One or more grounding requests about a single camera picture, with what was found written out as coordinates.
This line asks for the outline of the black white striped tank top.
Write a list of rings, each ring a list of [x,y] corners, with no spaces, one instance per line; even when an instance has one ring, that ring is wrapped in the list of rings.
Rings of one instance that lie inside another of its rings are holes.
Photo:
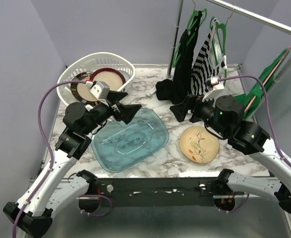
[[[207,80],[210,77],[227,74],[227,56],[222,56],[216,35],[215,23],[204,41],[191,72],[190,92],[193,95],[205,95],[209,91]]]

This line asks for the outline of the green tank top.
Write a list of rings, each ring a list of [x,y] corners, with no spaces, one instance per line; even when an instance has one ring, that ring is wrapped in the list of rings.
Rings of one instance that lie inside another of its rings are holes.
[[[288,51],[288,48],[284,49],[279,56],[269,65],[267,66],[259,76],[259,80],[264,83],[266,78],[269,76],[271,71],[275,68],[276,64],[281,60],[283,55]],[[244,119],[248,119],[253,112],[258,108],[261,100],[264,98],[263,91],[261,86],[256,82],[252,89],[249,91],[248,94],[240,94],[235,96],[235,98],[240,102],[243,103],[244,106],[247,108],[250,101],[255,97],[252,104],[248,107],[248,110],[244,113]]]

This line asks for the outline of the green hanger with striped top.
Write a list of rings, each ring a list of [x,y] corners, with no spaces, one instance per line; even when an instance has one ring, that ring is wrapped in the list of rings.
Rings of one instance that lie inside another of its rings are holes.
[[[220,51],[222,56],[226,56],[226,36],[227,36],[226,25],[224,23],[220,23],[214,16],[210,20],[210,28],[212,28],[213,23],[215,23],[216,26],[215,32],[219,43],[217,51]]]

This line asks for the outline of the pink wire hanger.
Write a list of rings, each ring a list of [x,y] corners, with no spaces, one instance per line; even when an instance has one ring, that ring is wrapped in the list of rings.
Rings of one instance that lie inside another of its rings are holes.
[[[271,73],[266,78],[266,80],[264,81],[264,83],[262,83],[264,86],[266,86],[266,85],[271,86],[273,84],[273,79],[274,79],[275,71],[279,68],[280,64],[284,61],[285,57],[289,54],[289,51],[290,50],[291,50],[291,46],[288,47],[288,51],[283,55],[283,57],[281,58],[281,60],[276,64],[275,68],[271,71]],[[246,112],[248,110],[248,107],[252,104],[252,102],[253,102],[254,99],[255,99],[255,97],[250,101],[250,103],[248,104],[247,108],[245,107],[244,112]]]

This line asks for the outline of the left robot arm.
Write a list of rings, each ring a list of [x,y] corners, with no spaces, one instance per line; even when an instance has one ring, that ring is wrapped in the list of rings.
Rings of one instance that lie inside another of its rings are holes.
[[[120,103],[125,96],[127,93],[111,91],[106,101],[97,106],[89,107],[82,102],[74,102],[66,107],[63,118],[65,129],[54,148],[48,147],[49,162],[21,197],[3,208],[13,224],[12,237],[17,236],[17,230],[22,230],[33,238],[41,238],[57,214],[71,201],[96,192],[97,178],[90,172],[80,172],[70,185],[61,190],[56,188],[86,152],[96,128],[104,126],[110,117],[125,124],[132,121],[142,106]]]

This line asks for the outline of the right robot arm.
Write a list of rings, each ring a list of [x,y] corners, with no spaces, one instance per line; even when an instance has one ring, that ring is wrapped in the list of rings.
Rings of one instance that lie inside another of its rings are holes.
[[[243,119],[242,103],[231,95],[225,95],[212,105],[197,96],[188,95],[170,110],[179,122],[184,121],[187,112],[191,111],[191,122],[203,121],[233,149],[255,159],[274,175],[272,178],[255,178],[223,169],[207,187],[214,195],[253,194],[278,203],[291,214],[291,160],[281,158],[268,132]]]

